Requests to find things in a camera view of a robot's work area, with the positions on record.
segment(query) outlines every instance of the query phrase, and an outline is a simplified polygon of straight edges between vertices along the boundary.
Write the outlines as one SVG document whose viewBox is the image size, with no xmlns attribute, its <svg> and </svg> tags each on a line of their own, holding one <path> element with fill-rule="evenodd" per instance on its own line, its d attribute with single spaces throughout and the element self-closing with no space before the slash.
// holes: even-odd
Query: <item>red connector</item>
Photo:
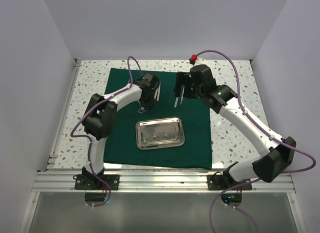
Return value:
<svg viewBox="0 0 320 233">
<path fill-rule="evenodd" d="M 198 59 L 197 55 L 196 54 L 193 54 L 191 56 L 191 58 L 189 58 L 189 62 L 190 64 L 194 65 L 196 63 L 196 60 Z"/>
</svg>

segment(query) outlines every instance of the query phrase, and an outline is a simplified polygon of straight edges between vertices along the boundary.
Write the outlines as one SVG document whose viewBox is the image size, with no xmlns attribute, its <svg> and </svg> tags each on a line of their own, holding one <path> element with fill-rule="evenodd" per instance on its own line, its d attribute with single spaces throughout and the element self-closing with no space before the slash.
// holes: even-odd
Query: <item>white wall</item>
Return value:
<svg viewBox="0 0 320 233">
<path fill-rule="evenodd" d="M 19 231 L 73 65 L 43 0 L 0 0 L 0 232 Z"/>
<path fill-rule="evenodd" d="M 258 52 L 286 0 L 45 2 L 74 58 L 185 59 L 216 49 L 248 60 Z"/>
<path fill-rule="evenodd" d="M 320 162 L 320 0 L 288 0 L 260 51 L 253 71 L 265 114 L 276 131 L 292 136 Z M 292 169 L 308 166 L 294 156 Z M 320 167 L 293 174 L 310 233 L 319 232 Z"/>
</svg>

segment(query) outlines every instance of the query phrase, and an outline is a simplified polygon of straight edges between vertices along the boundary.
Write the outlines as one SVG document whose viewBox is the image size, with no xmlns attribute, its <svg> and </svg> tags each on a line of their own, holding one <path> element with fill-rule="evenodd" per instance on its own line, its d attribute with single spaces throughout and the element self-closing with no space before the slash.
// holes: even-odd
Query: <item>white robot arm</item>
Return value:
<svg viewBox="0 0 320 233">
<path fill-rule="evenodd" d="M 260 178 L 265 182 L 272 182 L 292 163 L 294 151 L 273 141 L 273 138 L 293 147 L 296 146 L 296 142 L 291 137 L 284 139 L 280 134 L 263 124 L 245 107 L 245 113 L 248 113 L 272 137 L 268 138 L 261 133 L 241 110 L 237 94 L 225 84 L 217 85 L 211 69 L 207 65 L 196 65 L 190 69 L 190 72 L 178 72 L 174 88 L 175 97 L 180 96 L 182 86 L 184 86 L 184 98 L 202 100 L 207 107 L 237 127 L 250 140 L 260 155 L 253 160 L 235 162 L 224 170 L 224 187 L 234 186 L 250 178 Z"/>
<path fill-rule="evenodd" d="M 132 85 L 128 83 L 125 87 L 113 93 L 94 94 L 91 97 L 85 113 L 97 103 L 110 99 L 97 107 L 82 123 L 84 131 L 95 137 L 92 139 L 90 162 L 96 174 L 103 173 L 104 147 L 107 137 L 115 126 L 117 112 L 135 101 L 139 102 L 142 108 L 153 107 L 155 105 L 155 90 L 159 84 L 160 80 L 157 76 L 146 73 L 142 78 L 135 80 Z M 92 174 L 92 169 L 88 162 L 82 169 L 82 174 Z"/>
</svg>

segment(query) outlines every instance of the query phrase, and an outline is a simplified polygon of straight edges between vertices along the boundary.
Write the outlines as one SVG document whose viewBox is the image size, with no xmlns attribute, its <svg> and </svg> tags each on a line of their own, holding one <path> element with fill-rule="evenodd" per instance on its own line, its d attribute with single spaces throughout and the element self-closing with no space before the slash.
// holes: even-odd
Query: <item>purple cable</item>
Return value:
<svg viewBox="0 0 320 233">
<path fill-rule="evenodd" d="M 198 56 L 202 55 L 203 53 L 207 53 L 207 52 L 219 54 L 219 55 L 223 56 L 224 58 L 226 58 L 226 59 L 228 60 L 228 62 L 231 64 L 231 66 L 232 66 L 232 68 L 233 68 L 233 70 L 234 70 L 235 78 L 236 78 L 236 87 L 237 87 L 237 94 L 238 94 L 237 100 L 238 100 L 238 103 L 239 103 L 239 106 L 240 106 L 242 112 L 246 115 L 246 117 L 247 117 L 261 132 L 263 132 L 266 136 L 268 136 L 268 137 L 270 138 L 270 137 L 271 137 L 271 134 L 269 134 L 269 133 L 268 133 L 266 130 L 264 130 L 257 122 L 255 122 L 255 120 L 246 112 L 246 109 L 245 109 L 244 106 L 242 105 L 241 97 L 240 97 L 241 91 L 240 91 L 239 74 L 238 74 L 238 71 L 237 71 L 237 68 L 236 68 L 235 64 L 232 62 L 232 60 L 231 60 L 227 55 L 225 55 L 224 53 L 222 53 L 222 52 L 220 52 L 220 51 L 218 51 L 218 50 L 213 50 L 213 49 L 204 50 L 204 51 L 201 51 L 201 52 L 199 52 L 198 54 L 196 54 L 196 56 L 198 57 Z M 316 159 L 315 159 L 312 155 L 310 155 L 309 153 L 304 152 L 303 150 L 297 149 L 297 148 L 295 148 L 295 147 L 293 147 L 293 146 L 291 146 L 291 145 L 288 145 L 288 144 L 286 144 L 286 143 L 284 143 L 284 142 L 282 142 L 281 140 L 278 140 L 278 139 L 276 139 L 276 138 L 272 138 L 272 140 L 275 141 L 275 142 L 277 142 L 277 143 L 279 143 L 279 144 L 282 145 L 282 146 L 285 146 L 285 147 L 287 147 L 287 148 L 289 148 L 289 149 L 291 149 L 291 150 L 293 150 L 293 151 L 296 151 L 296 152 L 298 152 L 298 153 L 300 153 L 300 154 L 302 154 L 302 155 L 304 155 L 304 156 L 306 156 L 306 157 L 309 157 L 309 158 L 312 160 L 312 164 L 311 164 L 310 166 L 308 166 L 308 167 L 305 167 L 305 168 L 302 168 L 302 169 L 295 169 L 295 170 L 283 171 L 283 172 L 282 172 L 283 174 L 284 174 L 284 173 L 305 172 L 305 171 L 308 171 L 308 170 L 310 170 L 310 169 L 312 169 L 313 167 L 316 166 L 316 163 L 317 163 L 317 162 L 316 162 Z M 212 208 L 213 208 L 215 202 L 217 201 L 217 199 L 218 199 L 222 194 L 226 193 L 227 191 L 230 191 L 230 190 L 233 190 L 233 189 L 236 189 L 236 188 L 239 188 L 239 187 L 242 187 L 242 186 L 251 184 L 251 183 L 255 183 L 255 182 L 259 181 L 259 180 L 260 180 L 260 179 L 258 178 L 258 179 L 255 179 L 255 180 L 253 180 L 253 181 L 249 181 L 249 182 L 246 182 L 246 183 L 243 183 L 243 184 L 239 184 L 239 185 L 235 185 L 235 186 L 233 186 L 233 187 L 230 187 L 230 188 L 228 188 L 228 189 L 225 189 L 225 190 L 223 190 L 222 192 L 220 192 L 220 193 L 213 199 L 213 201 L 211 202 L 211 205 L 210 205 L 209 221 L 210 221 L 211 229 L 212 229 L 212 231 L 213 231 L 214 233 L 216 233 L 217 231 L 216 231 L 216 229 L 215 229 L 215 227 L 214 227 L 214 225 L 213 225 L 213 222 L 212 222 Z M 257 225 L 257 222 L 255 221 L 255 219 L 254 219 L 248 212 L 246 212 L 245 210 L 240 209 L 240 208 L 238 208 L 238 207 L 236 207 L 235 209 L 237 209 L 238 211 L 246 214 L 246 215 L 253 221 L 256 232 L 260 232 L 260 231 L 259 231 L 259 228 L 258 228 L 258 225 Z"/>
<path fill-rule="evenodd" d="M 108 98 L 106 98 L 106 99 L 100 101 L 99 103 L 95 104 L 91 109 L 88 110 L 87 113 L 85 113 L 85 114 L 83 115 L 83 117 L 79 120 L 79 122 L 74 126 L 74 128 L 73 128 L 73 129 L 71 130 L 71 132 L 70 132 L 70 136 L 73 137 L 73 138 L 84 137 L 84 138 L 87 138 L 87 139 L 89 140 L 89 142 L 90 142 L 90 143 L 89 143 L 89 147 L 88 147 L 89 167 L 90 167 L 90 169 L 91 169 L 91 172 L 92 172 L 93 176 L 94 176 L 95 178 L 97 178 L 100 182 L 102 182 L 105 186 L 107 186 L 107 189 L 108 189 L 108 191 L 109 191 L 109 195 L 108 195 L 108 197 L 104 200 L 104 202 L 103 202 L 103 203 L 100 203 L 100 204 L 93 204 L 93 205 L 92 205 L 93 207 L 103 206 L 103 205 L 110 199 L 111 189 L 110 189 L 110 186 L 108 185 L 107 182 L 105 182 L 103 179 L 101 179 L 99 176 L 97 176 L 97 174 L 95 173 L 94 168 L 93 168 L 93 166 L 92 166 L 92 163 L 91 163 L 91 148 L 92 148 L 92 143 L 93 143 L 92 138 L 91 138 L 89 135 L 87 135 L 87 134 L 77 134 L 77 135 L 76 135 L 75 132 L 76 132 L 77 128 L 80 126 L 80 124 L 81 124 L 97 107 L 101 106 L 103 103 L 111 100 L 113 97 L 115 97 L 115 96 L 117 96 L 117 95 L 119 95 L 119 94 L 127 91 L 128 89 L 130 89 L 130 88 L 132 87 L 132 85 L 133 85 L 133 83 L 134 83 L 134 80 L 133 80 L 133 76 L 132 76 L 132 72 L 131 72 L 130 64 L 129 64 L 130 58 L 133 59 L 133 60 L 137 63 L 138 68 L 139 68 L 139 70 L 140 70 L 140 74 L 141 74 L 141 76 L 143 75 L 143 74 L 142 74 L 142 71 L 141 71 L 141 68 L 140 68 L 140 65 L 139 65 L 139 63 L 137 62 L 137 60 L 136 60 L 133 56 L 129 56 L 129 57 L 127 58 L 127 66 L 128 66 L 128 71 L 129 71 L 129 75 L 130 75 L 130 86 L 129 86 L 129 88 L 123 88 L 123 89 L 115 92 L 113 95 L 109 96 Z"/>
<path fill-rule="evenodd" d="M 260 178 L 258 179 L 255 179 L 255 180 L 252 180 L 252 181 L 248 181 L 248 182 L 245 182 L 245 183 L 242 183 L 242 184 L 238 184 L 238 185 L 235 185 L 235 186 L 232 186 L 228 189 L 225 189 L 223 191 L 221 191 L 219 194 L 216 195 L 216 197 L 213 199 L 213 201 L 211 202 L 211 205 L 210 205 L 210 210 L 209 210 L 209 221 L 210 221 L 210 226 L 211 226 L 211 229 L 214 233 L 217 233 L 217 230 L 216 228 L 214 227 L 214 224 L 212 222 L 212 208 L 214 207 L 214 204 L 215 202 L 217 201 L 217 199 L 224 193 L 228 192 L 228 191 L 231 191 L 231 190 L 234 190 L 234 189 L 237 189 L 239 187 L 243 187 L 243 186 L 246 186 L 246 185 L 249 185 L 249 184 L 252 184 L 252 183 L 256 183 L 257 181 L 260 181 Z M 238 207 L 235 207 L 236 210 L 244 213 L 245 215 L 247 215 L 253 222 L 254 224 L 254 227 L 255 227 L 255 231 L 257 233 L 259 233 L 259 228 L 258 228 L 258 224 L 257 222 L 255 221 L 255 219 L 248 213 L 246 212 L 244 209 L 241 209 L 241 208 L 238 208 Z"/>
<path fill-rule="evenodd" d="M 134 60 L 135 61 L 135 63 L 137 64 L 137 66 L 138 66 L 138 68 L 139 68 L 139 71 L 140 71 L 140 75 L 143 77 L 144 75 L 143 75 L 143 73 L 142 73 L 142 70 L 141 70 L 141 68 L 140 68 L 140 65 L 139 65 L 139 63 L 138 63 L 138 61 L 133 57 L 133 56 L 129 56 L 128 57 L 128 59 L 126 60 L 126 63 L 127 63 L 127 65 L 128 65 L 128 71 L 129 71 L 129 74 L 130 74 L 130 87 L 132 86 L 132 84 L 133 84 L 133 78 L 132 78 L 132 72 L 131 72 L 131 69 L 130 69 L 130 64 L 129 64 L 129 60 L 130 59 L 132 59 L 132 60 Z"/>
</svg>

